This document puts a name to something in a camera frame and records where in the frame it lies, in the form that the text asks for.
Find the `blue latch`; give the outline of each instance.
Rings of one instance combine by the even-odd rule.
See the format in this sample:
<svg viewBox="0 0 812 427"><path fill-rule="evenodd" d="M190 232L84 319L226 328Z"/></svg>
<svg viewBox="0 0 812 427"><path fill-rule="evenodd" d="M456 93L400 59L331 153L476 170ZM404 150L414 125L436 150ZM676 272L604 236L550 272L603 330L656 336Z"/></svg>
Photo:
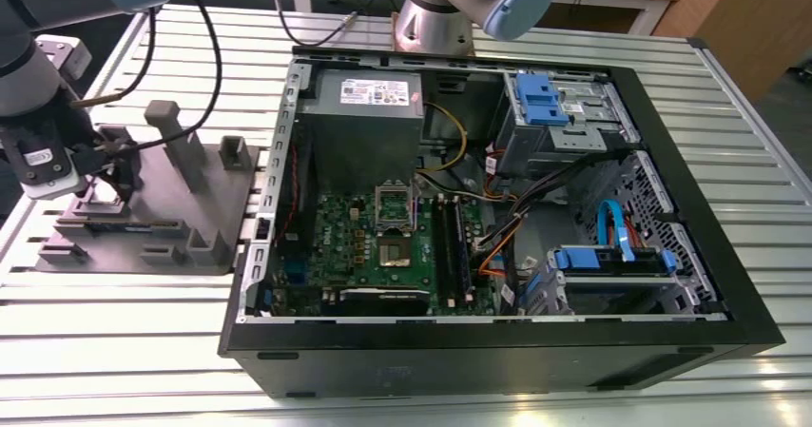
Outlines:
<svg viewBox="0 0 812 427"><path fill-rule="evenodd" d="M555 253L559 269L600 268L598 253L592 248L562 248Z"/></svg>
<svg viewBox="0 0 812 427"><path fill-rule="evenodd" d="M547 74L516 74L516 92L528 125L567 126L570 124L570 116L562 110L559 92L554 89Z"/></svg>
<svg viewBox="0 0 812 427"><path fill-rule="evenodd" d="M678 261L676 261L676 256L674 255L674 252L664 249L663 251L660 251L660 256L663 257L663 262L666 263L667 273L668 274L674 273L679 267Z"/></svg>

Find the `white sticker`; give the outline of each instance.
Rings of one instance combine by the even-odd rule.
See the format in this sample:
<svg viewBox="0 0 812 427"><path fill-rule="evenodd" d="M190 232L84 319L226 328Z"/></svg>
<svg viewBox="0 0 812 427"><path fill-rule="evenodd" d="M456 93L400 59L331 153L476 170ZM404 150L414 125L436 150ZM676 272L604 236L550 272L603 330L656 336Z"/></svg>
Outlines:
<svg viewBox="0 0 812 427"><path fill-rule="evenodd" d="M512 293L512 289L508 287L507 284L503 284L502 294L503 298L506 299L506 302L510 306L512 306L512 301L516 300L516 295Z"/></svg>
<svg viewBox="0 0 812 427"><path fill-rule="evenodd" d="M496 175L496 165L498 164L499 164L499 161L496 160L496 158L484 159L484 171L487 172L488 175Z"/></svg>
<svg viewBox="0 0 812 427"><path fill-rule="evenodd" d="M572 113L584 113L584 107L580 104L562 104L563 111Z"/></svg>
<svg viewBox="0 0 812 427"><path fill-rule="evenodd" d="M364 106L408 106L408 82L344 80L342 104Z"/></svg>
<svg viewBox="0 0 812 427"><path fill-rule="evenodd" d="M26 153L23 154L23 157L26 158L26 164L34 167L35 165L48 164L54 161L54 152L47 148Z"/></svg>

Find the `black chassis frame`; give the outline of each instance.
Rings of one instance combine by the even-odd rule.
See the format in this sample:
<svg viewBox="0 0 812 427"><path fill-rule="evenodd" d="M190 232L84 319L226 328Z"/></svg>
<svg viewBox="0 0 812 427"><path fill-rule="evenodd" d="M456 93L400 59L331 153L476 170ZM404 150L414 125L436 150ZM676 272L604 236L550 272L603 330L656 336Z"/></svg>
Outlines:
<svg viewBox="0 0 812 427"><path fill-rule="evenodd" d="M674 218L690 229L728 320L240 323L244 274L238 270L219 353L239 360L272 397L640 389L712 360L748 357L784 343L632 69L374 50L295 48L294 53L298 62L339 68L398 69L399 64L439 60L460 71L544 67L607 73L672 198ZM504 368L506 359L522 375ZM563 377L567 372L572 378Z"/></svg>

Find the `aluminum slotted table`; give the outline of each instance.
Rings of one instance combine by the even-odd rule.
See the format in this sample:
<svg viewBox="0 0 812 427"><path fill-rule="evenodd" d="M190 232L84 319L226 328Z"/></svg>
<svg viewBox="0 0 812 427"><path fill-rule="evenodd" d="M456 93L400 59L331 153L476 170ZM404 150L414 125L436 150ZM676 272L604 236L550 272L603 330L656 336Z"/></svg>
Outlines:
<svg viewBox="0 0 812 427"><path fill-rule="evenodd" d="M272 12L212 14L226 81L200 138L211 143L224 134L243 135L267 147L292 43ZM342 18L290 17L306 40L323 38ZM136 17L91 95L130 84L144 59L146 25ZM167 6L158 27L156 60L140 90L92 111L96 123L127 124L138 140L158 136L143 120L152 99L178 101L188 124L214 85L196 9ZM328 46L390 49L390 32L388 19L362 18ZM535 30L511 43L479 31L475 37L482 56L638 70L788 343L640 392L271 400L216 352L232 276L40 273L32 268L39 245L70 199L23 200L0 232L0 423L812 425L812 185L715 58L680 39L555 30ZM266 151L260 165L267 160ZM258 187L263 175L258 171ZM254 229L258 196L244 233Z"/></svg>

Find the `yellow wire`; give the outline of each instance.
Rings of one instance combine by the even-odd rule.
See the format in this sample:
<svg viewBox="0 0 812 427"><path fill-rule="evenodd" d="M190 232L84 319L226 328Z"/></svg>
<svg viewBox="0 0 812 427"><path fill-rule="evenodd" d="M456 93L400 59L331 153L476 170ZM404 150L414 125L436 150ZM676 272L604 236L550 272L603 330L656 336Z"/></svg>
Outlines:
<svg viewBox="0 0 812 427"><path fill-rule="evenodd" d="M448 163L446 163L444 165L440 165L438 167L427 167L427 168L418 169L418 171L422 173L439 172L440 170L444 170L448 167L451 167L454 164L458 163L458 161L466 155L466 149L468 148L468 134L466 133L466 127L462 125L462 122L459 121L458 117L455 115L452 115L451 111L448 111L446 108L443 108L434 102L427 102L426 104L427 104L427 106L432 106L438 110L440 110L440 112L448 117L450 120L452 120L452 122L458 126L459 136L462 137L462 146L459 147L459 153L458 153L458 157L455 157L455 159L452 159Z"/></svg>

